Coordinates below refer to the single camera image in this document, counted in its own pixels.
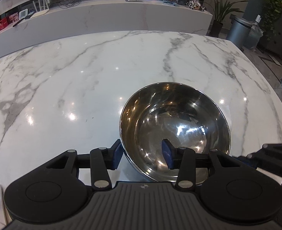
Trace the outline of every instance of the white marble surface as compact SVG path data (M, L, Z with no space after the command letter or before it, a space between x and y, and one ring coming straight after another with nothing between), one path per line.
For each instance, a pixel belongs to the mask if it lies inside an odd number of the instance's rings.
M74 36L0 59L0 184L67 149L110 147L128 98L161 81L190 85L219 105L231 155L282 142L281 101L231 42L157 31ZM110 175L143 180L125 157ZM90 170L80 178L90 184Z

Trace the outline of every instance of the green plant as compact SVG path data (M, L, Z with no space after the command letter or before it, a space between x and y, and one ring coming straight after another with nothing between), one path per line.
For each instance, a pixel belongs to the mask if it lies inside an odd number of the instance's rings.
M229 2L226 0L223 3L223 0L214 0L214 7L212 7L209 3L209 6L213 9L214 12L214 19L220 23L225 19L225 16L228 15L231 12L239 12L243 13L244 11L241 11L239 8L231 8L234 4L240 3L240 2L248 2L248 0L243 1L237 1L237 2Z
M282 12L282 0L265 0L261 29L268 35L269 32L275 34L274 23L280 18Z

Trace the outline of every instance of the gray trash can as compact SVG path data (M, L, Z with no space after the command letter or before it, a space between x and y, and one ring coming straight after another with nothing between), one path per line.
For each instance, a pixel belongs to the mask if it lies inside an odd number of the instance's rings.
M231 16L230 18L232 19L232 25L226 40L231 41L239 49L241 49L252 28L253 22L246 21L245 19L237 16Z

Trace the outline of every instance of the bolt head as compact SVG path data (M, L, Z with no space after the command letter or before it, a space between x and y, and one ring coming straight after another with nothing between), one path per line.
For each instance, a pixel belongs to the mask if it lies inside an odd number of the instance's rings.
M109 182L106 180L98 180L94 183L94 186L97 188L105 188L109 185Z
M188 188L193 186L193 182L187 181L187 180L183 180L183 181L180 181L178 183L178 186L180 186L183 189L188 189Z

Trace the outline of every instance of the bowl rim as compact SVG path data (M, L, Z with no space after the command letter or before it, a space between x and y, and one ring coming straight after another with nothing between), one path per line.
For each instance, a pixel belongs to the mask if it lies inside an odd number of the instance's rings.
M217 109L219 110L219 112L222 114L225 122L226 122L226 125L227 125L227 129L228 129L228 135L229 135L229 146L228 146L228 150L227 150L227 154L229 154L230 152L230 147L231 147L231 136L230 136L230 129L229 129L229 125L228 125L228 122L223 114L223 112L221 111L221 109L218 107L218 105L210 98L208 97L206 94L204 94L203 92L201 92L200 90L192 87L192 86L189 86L189 85L186 85L186 84L183 84L183 83L179 83L179 82L157 82L157 83L153 83L153 84L150 84L150 85L147 85L141 89L139 89L138 91L136 91L133 95L130 96L130 98L127 100L127 102L125 103L124 107L123 107L123 110L121 112L121 116L120 116L120 122L119 122L119 133L120 133L120 141L121 141L121 144L123 146L123 149L124 149L124 154L128 160L128 162L141 174L143 174L144 176L148 177L149 179L153 180L153 181L156 181L156 182L161 182L157 179L154 179L152 178L150 175L146 174L145 172L143 172L139 167L138 165L135 164L135 162L132 160L132 158L129 156L128 154L128 151L124 145L124 142L123 142L123 137L122 137L122 128L121 128L121 123L122 123L122 119L123 119L123 116L124 116L124 109L126 108L128 102L130 101L130 99L137 93L139 93L140 91L142 91L143 89L145 88L148 88L150 86L153 86L153 85L158 85L158 84L176 84L176 85L183 85L183 86L186 86L186 87L189 87L189 88L192 88L196 91L198 91L199 93L201 93L202 95L206 96L207 98L209 98L209 100L211 100L211 102L217 107Z

